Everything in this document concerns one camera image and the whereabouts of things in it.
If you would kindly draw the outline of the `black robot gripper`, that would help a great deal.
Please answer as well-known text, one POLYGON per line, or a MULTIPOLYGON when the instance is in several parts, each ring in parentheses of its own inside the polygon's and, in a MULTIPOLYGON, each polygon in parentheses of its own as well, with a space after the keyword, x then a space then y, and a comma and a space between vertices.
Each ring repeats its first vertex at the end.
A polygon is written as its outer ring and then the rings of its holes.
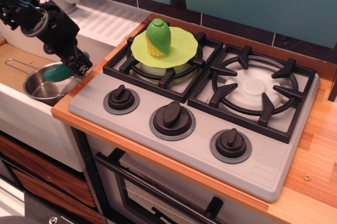
POLYGON ((32 11, 31 23, 22 27, 22 33, 38 38, 45 53, 61 58, 63 76, 85 75, 93 63, 88 53, 77 48, 78 26, 53 1, 40 4, 32 11))

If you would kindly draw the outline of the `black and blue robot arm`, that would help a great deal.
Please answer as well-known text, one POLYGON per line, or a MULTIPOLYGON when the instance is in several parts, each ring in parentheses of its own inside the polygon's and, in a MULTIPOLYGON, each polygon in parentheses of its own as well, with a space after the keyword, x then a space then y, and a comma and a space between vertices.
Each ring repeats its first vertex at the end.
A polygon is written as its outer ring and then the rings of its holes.
POLYGON ((92 66, 77 47, 79 27, 53 1, 1 0, 1 21, 12 30, 21 29, 27 37, 36 37, 49 55, 57 55, 63 65, 83 76, 92 66))

